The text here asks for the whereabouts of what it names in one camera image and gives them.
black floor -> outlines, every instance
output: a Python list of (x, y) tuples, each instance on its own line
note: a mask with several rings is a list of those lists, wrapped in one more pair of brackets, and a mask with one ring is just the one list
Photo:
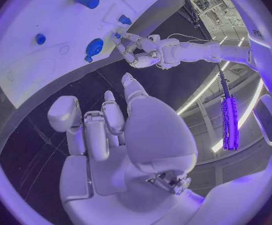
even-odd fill
[[(198, 31), (177, 14), (165, 21), (153, 34), (160, 34), (161, 38), (165, 39), (172, 33), (200, 38)], [(131, 73), (148, 94), (161, 99), (176, 110), (212, 72), (212, 66), (210, 63), (199, 61), (182, 62), (169, 70), (161, 70), (156, 66), (136, 69), (122, 60), (85, 75), (37, 106), (9, 138), (0, 156), (0, 163), (19, 194), (53, 224), (72, 224), (59, 196), (61, 169), (69, 153), (66, 134), (55, 132), (50, 127), (47, 112), (53, 102), (62, 95), (76, 96), (83, 113), (100, 110), (104, 92), (111, 90), (126, 117), (127, 106), (121, 85), (121, 77), (126, 72)]]

robotic arm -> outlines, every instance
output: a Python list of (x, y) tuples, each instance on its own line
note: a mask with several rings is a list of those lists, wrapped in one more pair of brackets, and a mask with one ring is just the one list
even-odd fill
[[(121, 38), (132, 42), (124, 47)], [(216, 42), (204, 44), (180, 42), (178, 39), (160, 39), (160, 35), (140, 37), (127, 32), (115, 33), (114, 42), (125, 60), (134, 68), (146, 68), (154, 64), (162, 69), (177, 66), (181, 61), (220, 62), (222, 60), (245, 64), (256, 70), (250, 47), (220, 45)], [(143, 49), (145, 53), (133, 54), (133, 51)]]

printed number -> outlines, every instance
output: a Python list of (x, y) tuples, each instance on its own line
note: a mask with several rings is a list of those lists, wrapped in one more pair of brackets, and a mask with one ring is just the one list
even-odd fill
[(256, 31), (256, 30), (253, 30), (253, 34), (259, 35), (260, 37), (262, 36), (261, 33), (259, 31)]

light strip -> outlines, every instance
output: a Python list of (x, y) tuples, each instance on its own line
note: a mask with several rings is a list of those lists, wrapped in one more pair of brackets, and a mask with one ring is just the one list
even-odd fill
[[(223, 65), (223, 67), (221, 68), (222, 70), (225, 70), (225, 68), (226, 68), (226, 66), (228, 66), (228, 64), (229, 64), (229, 61), (227, 61), (224, 65)], [(217, 73), (216, 75), (215, 75), (215, 77), (205, 86), (205, 88), (202, 90), (202, 91), (200, 91), (200, 93), (198, 94), (198, 95), (196, 95), (195, 96), (195, 98), (194, 99), (192, 99), (189, 103), (187, 103), (187, 105), (185, 106), (185, 107), (183, 107), (180, 111), (178, 111), (177, 112), (177, 114), (178, 115), (181, 115), (188, 107), (190, 107), (192, 104), (194, 104), (195, 103), (195, 101), (197, 100), (197, 99), (199, 99), (199, 97), (213, 84), (213, 82), (215, 82), (216, 81), (216, 79), (218, 78), (218, 76), (219, 76), (219, 73)]]
[(226, 38), (227, 36), (225, 36), (225, 38), (219, 43), (219, 45), (221, 45), (224, 42), (224, 40), (226, 40)]
[(238, 47), (241, 46), (241, 44), (243, 43), (243, 40), (244, 40), (244, 38), (241, 39), (241, 41), (238, 44)]
[[(263, 88), (263, 81), (262, 79), (260, 79), (259, 81), (259, 85), (257, 87), (257, 90), (252, 98), (252, 100), (250, 101), (250, 104), (248, 105), (247, 109), (245, 110), (244, 114), (242, 115), (242, 117), (240, 118), (240, 120), (238, 121), (238, 129), (242, 127), (242, 125), (244, 124), (245, 120), (248, 118), (248, 116), (250, 115), (253, 107), (255, 106), (260, 93), (262, 91)], [(217, 152), (219, 149), (222, 148), (222, 141), (220, 140), (214, 147), (212, 147), (213, 152)]]
[(267, 47), (267, 48), (271, 48), (269, 45), (267, 45), (267, 44), (264, 44), (264, 43), (262, 43), (262, 42), (260, 42), (260, 41), (257, 41), (257, 40), (255, 40), (255, 39), (253, 39), (252, 37), (250, 37), (250, 35), (248, 34), (248, 38), (250, 39), (250, 40), (252, 40), (253, 42), (255, 42), (256, 44), (260, 44), (260, 45), (262, 45), (262, 46), (264, 46), (264, 47)]

white curved panel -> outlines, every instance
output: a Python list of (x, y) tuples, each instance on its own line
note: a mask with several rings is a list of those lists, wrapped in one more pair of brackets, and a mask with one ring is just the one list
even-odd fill
[[(105, 17), (110, 19), (108, 13), (112, 13), (114, 21), (126, 13), (134, 22), (156, 1), (130, 0), (141, 4), (141, 9), (135, 11), (124, 0), (100, 0), (95, 9), (73, 0), (30, 0), (14, 19), (8, 21), (8, 29), (2, 31), (0, 86), (18, 108), (48, 83), (87, 65), (88, 62), (84, 61), (86, 47), (93, 39), (101, 38), (104, 41), (102, 51), (93, 57), (94, 62), (110, 55), (114, 49), (112, 33), (116, 30), (126, 31), (130, 26), (105, 21)], [(121, 9), (110, 9), (115, 4)], [(6, 9), (4, 15), (11, 12)], [(45, 35), (44, 44), (37, 44), (37, 34)], [(47, 61), (52, 60), (54, 65), (47, 65)]]

